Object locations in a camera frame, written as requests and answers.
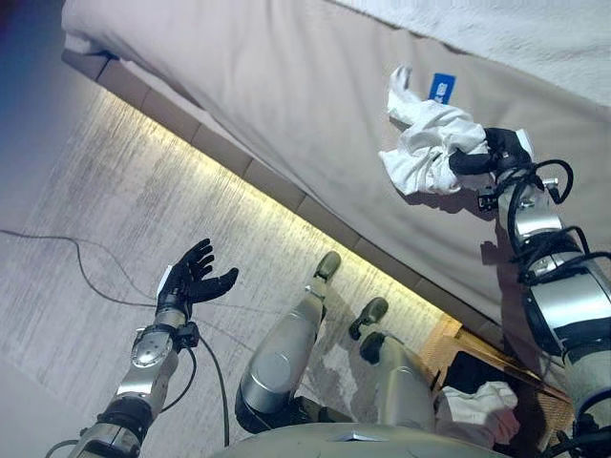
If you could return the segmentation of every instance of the white cloth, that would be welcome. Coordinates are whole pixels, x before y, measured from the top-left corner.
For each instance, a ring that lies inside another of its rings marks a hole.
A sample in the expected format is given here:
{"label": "white cloth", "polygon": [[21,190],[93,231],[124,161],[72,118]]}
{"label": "white cloth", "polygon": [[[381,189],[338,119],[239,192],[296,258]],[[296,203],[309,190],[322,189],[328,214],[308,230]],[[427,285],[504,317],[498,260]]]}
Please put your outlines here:
{"label": "white cloth", "polygon": [[435,432],[477,446],[507,445],[517,434],[517,396],[505,382],[486,382],[475,394],[450,386],[435,398]]}
{"label": "white cloth", "polygon": [[335,0],[611,105],[611,2]]}
{"label": "white cloth", "polygon": [[490,176],[457,177],[448,159],[460,149],[487,154],[486,134],[470,114],[434,100],[422,101],[408,89],[411,69],[399,67],[390,76],[390,117],[410,127],[401,134],[396,150],[380,152],[394,186],[406,196],[415,192],[453,194],[464,185],[477,188]]}

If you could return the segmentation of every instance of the blue tag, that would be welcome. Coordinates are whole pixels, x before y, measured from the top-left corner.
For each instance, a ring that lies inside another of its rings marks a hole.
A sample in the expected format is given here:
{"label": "blue tag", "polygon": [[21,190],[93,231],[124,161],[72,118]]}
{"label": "blue tag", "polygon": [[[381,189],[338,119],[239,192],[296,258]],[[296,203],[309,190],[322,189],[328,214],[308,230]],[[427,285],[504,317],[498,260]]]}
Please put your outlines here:
{"label": "blue tag", "polygon": [[447,105],[450,101],[450,95],[452,95],[455,80],[456,77],[451,74],[436,73],[432,77],[429,100]]}

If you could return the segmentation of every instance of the wire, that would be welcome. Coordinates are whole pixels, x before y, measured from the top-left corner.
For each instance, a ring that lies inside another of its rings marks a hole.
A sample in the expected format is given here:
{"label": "wire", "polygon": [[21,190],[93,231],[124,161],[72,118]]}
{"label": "wire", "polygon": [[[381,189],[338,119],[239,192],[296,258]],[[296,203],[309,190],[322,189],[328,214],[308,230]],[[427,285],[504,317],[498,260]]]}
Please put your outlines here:
{"label": "wire", "polygon": [[76,248],[76,259],[78,260],[78,268],[80,270],[81,275],[83,276],[83,280],[85,280],[85,282],[87,283],[87,285],[101,298],[105,299],[106,301],[110,301],[110,302],[114,302],[114,303],[122,303],[124,305],[134,305],[134,306],[139,306],[139,307],[149,307],[149,308],[157,308],[157,306],[153,303],[144,303],[144,302],[130,302],[130,301],[122,301],[119,299],[115,299],[112,298],[110,296],[108,296],[107,294],[103,293],[102,291],[100,291],[99,289],[97,289],[95,287],[95,285],[92,283],[92,281],[89,279],[89,277],[87,276],[87,273],[85,272],[85,269],[83,268],[83,260],[81,258],[80,255],[80,244],[78,243],[79,240],[75,239],[73,237],[65,237],[65,236],[32,236],[32,235],[28,235],[28,234],[22,234],[19,232],[14,232],[14,231],[10,231],[7,229],[0,229],[0,233],[2,234],[6,234],[8,236],[14,236],[14,237],[18,237],[20,239],[35,239],[35,240],[63,240],[63,241],[68,241],[69,243],[71,243],[72,245],[74,245],[74,247]]}
{"label": "wire", "polygon": [[221,386],[222,397],[223,437],[225,446],[229,447],[229,406],[227,403],[227,393],[225,392],[225,382],[222,377],[221,366],[219,365],[219,361],[217,360],[217,355],[214,354],[214,351],[212,351],[212,348],[202,336],[200,336],[200,342],[203,344],[203,346],[206,347],[208,353],[210,353],[210,357],[212,358],[214,367],[217,369],[217,375],[219,376],[219,385]]}
{"label": "wire", "polygon": [[248,410],[248,412],[253,417],[255,417],[257,420],[259,420],[263,424],[264,427],[266,427],[270,431],[273,429],[273,427],[271,427],[268,422],[266,422],[263,418],[261,418],[261,416],[255,410],[253,410],[252,407],[246,401],[244,401],[243,404],[246,407],[246,410]]}
{"label": "wire", "polygon": [[591,434],[584,434],[577,439],[570,439],[566,442],[556,444],[546,449],[541,453],[540,458],[553,458],[564,453],[565,451],[582,448],[583,446],[596,446],[608,444],[611,441],[611,431],[599,431]]}
{"label": "wire", "polygon": [[181,392],[181,394],[178,396],[178,398],[176,398],[170,404],[165,406],[161,410],[161,413],[168,411],[170,408],[172,408],[173,406],[175,406],[176,404],[178,404],[180,402],[180,400],[184,397],[184,395],[187,394],[187,391],[189,391],[189,389],[191,388],[191,384],[193,383],[193,379],[195,379],[195,374],[198,371],[198,362],[195,359],[195,354],[193,353],[193,350],[189,346],[185,346],[184,349],[187,350],[187,353],[189,353],[189,356],[191,357],[191,362],[193,363],[193,369],[191,370],[191,377],[189,377],[189,382],[187,382],[187,386],[184,388],[184,390]]}
{"label": "wire", "polygon": [[[90,278],[87,276],[87,273],[85,272],[85,269],[83,267],[83,260],[82,260],[82,257],[81,257],[80,244],[79,244],[80,242],[90,243],[92,245],[98,246],[99,248],[103,249],[106,253],[108,253],[111,256],[111,258],[116,263],[116,265],[118,266],[118,268],[120,269],[122,274],[127,279],[127,281],[130,283],[130,285],[138,293],[140,293],[142,296],[144,296],[144,297],[146,297],[148,299],[151,299],[151,300],[154,299],[151,296],[148,296],[146,293],[142,292],[134,284],[134,281],[128,275],[126,270],[123,268],[123,266],[121,265],[120,261],[115,256],[115,254],[113,254],[113,252],[111,252],[108,248],[106,248],[104,245],[102,245],[100,243],[97,243],[97,242],[94,242],[94,241],[90,241],[90,240],[86,240],[86,239],[78,239],[78,238],[75,238],[75,237],[67,237],[67,236],[35,236],[35,235],[30,235],[30,234],[23,234],[23,233],[20,233],[20,232],[9,230],[9,229],[0,229],[0,233],[8,235],[8,236],[17,237],[17,238],[20,238],[20,239],[62,240],[62,241],[68,241],[69,243],[71,243],[76,248],[76,259],[78,261],[78,268],[79,268],[80,273],[81,273],[81,275],[83,277],[83,280],[85,280],[87,285],[98,296],[100,296],[101,298],[103,298],[103,299],[105,299],[107,301],[114,302],[114,303],[119,303],[119,304],[123,304],[123,305],[132,305],[132,306],[141,306],[141,307],[148,307],[148,308],[157,308],[157,306],[154,303],[130,302],[130,301],[122,301],[122,300],[118,300],[118,299],[112,298],[112,297],[108,296],[107,294],[103,293],[102,291],[100,291],[99,289],[97,289],[95,287],[95,285],[92,283]],[[227,393],[226,393],[226,390],[225,390],[224,378],[223,378],[222,372],[221,372],[221,366],[219,365],[219,360],[217,359],[217,355],[214,353],[214,351],[212,350],[212,348],[210,347],[208,342],[202,336],[200,336],[200,342],[206,347],[206,349],[208,350],[208,353],[210,353],[210,356],[212,358],[214,366],[217,369],[217,375],[219,376],[219,384],[221,386],[221,398],[222,398],[222,418],[223,418],[224,446],[225,447],[229,447],[229,432],[230,432],[229,431],[229,407],[228,407],[228,402],[227,402]],[[189,377],[189,381],[188,381],[186,387],[181,392],[181,394],[178,396],[178,398],[175,399],[170,404],[168,404],[167,406],[165,406],[161,410],[161,412],[165,412],[165,411],[169,410],[170,408],[175,406],[178,402],[180,402],[180,400],[189,391],[189,389],[191,388],[191,385],[193,384],[193,381],[195,380],[195,375],[196,375],[197,370],[198,370],[198,362],[197,362],[197,359],[195,357],[195,353],[193,352],[193,350],[189,346],[185,346],[185,349],[189,353],[189,356],[191,357],[191,361],[193,363],[193,370],[191,371],[191,376]],[[47,455],[45,456],[45,458],[50,458],[59,448],[63,448],[63,447],[70,446],[70,445],[75,446],[76,444],[78,444],[78,440],[69,440],[69,441],[60,442],[60,443],[54,445],[47,452]]]}
{"label": "wire", "polygon": [[47,452],[47,454],[45,455],[45,458],[51,458],[52,455],[58,451],[60,448],[63,447],[67,447],[67,446],[75,446],[76,444],[78,444],[78,440],[77,439],[70,439],[68,441],[61,441],[58,442],[57,444],[55,444],[53,447],[49,448],[49,451]]}
{"label": "wire", "polygon": [[[502,194],[505,189],[509,186],[514,185],[514,190],[512,192],[512,196],[509,202],[509,209],[507,211],[507,233],[509,237],[509,241],[514,249],[516,255],[514,256],[514,260],[517,260],[519,263],[519,281],[527,286],[534,286],[535,284],[553,281],[557,279],[560,275],[565,273],[570,268],[579,268],[579,265],[587,260],[594,260],[597,258],[607,258],[611,260],[611,253],[608,252],[590,252],[590,247],[588,246],[587,239],[583,230],[578,226],[569,226],[559,231],[550,234],[546,240],[542,242],[542,244],[537,248],[525,248],[520,246],[518,238],[516,236],[516,214],[517,208],[520,204],[520,200],[522,194],[526,190],[526,188],[530,185],[537,186],[538,189],[544,190],[545,187],[541,178],[537,175],[537,170],[542,169],[543,167],[547,167],[549,165],[559,165],[566,172],[566,186],[562,191],[562,194],[558,192],[558,190],[550,190],[550,195],[555,204],[563,203],[566,198],[568,198],[571,190],[573,189],[573,181],[574,181],[574,173],[571,166],[561,159],[550,159],[544,160],[539,164],[533,164],[525,169],[516,169],[507,179],[501,183],[501,185],[497,188],[497,192]],[[524,174],[517,176],[516,173],[519,171],[523,171]],[[536,277],[531,271],[530,268],[533,263],[538,260],[538,258],[550,250],[553,245],[558,242],[563,235],[568,234],[571,231],[577,232],[579,236],[579,241],[581,243],[581,247],[583,249],[583,253],[580,256],[575,256],[570,260],[564,262],[560,266],[556,267],[554,270],[547,272],[539,277]]]}

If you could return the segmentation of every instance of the white blanket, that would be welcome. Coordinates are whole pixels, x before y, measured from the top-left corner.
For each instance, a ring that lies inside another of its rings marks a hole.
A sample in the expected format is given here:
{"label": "white blanket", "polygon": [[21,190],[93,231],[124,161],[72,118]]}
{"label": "white blanket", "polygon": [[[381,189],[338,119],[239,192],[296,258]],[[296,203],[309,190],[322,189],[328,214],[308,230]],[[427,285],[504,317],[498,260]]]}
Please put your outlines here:
{"label": "white blanket", "polygon": [[611,2],[335,0],[611,105]]}

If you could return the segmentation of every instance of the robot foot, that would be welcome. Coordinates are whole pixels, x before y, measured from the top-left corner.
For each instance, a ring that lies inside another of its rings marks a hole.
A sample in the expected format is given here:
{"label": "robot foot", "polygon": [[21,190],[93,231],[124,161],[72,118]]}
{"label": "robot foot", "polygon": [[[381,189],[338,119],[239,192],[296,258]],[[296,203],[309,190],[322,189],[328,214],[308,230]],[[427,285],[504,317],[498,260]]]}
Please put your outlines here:
{"label": "robot foot", "polygon": [[379,323],[389,310],[389,303],[384,298],[372,299],[356,320],[354,320],[348,328],[349,336],[358,341],[361,338],[361,325],[369,326],[370,324]]}

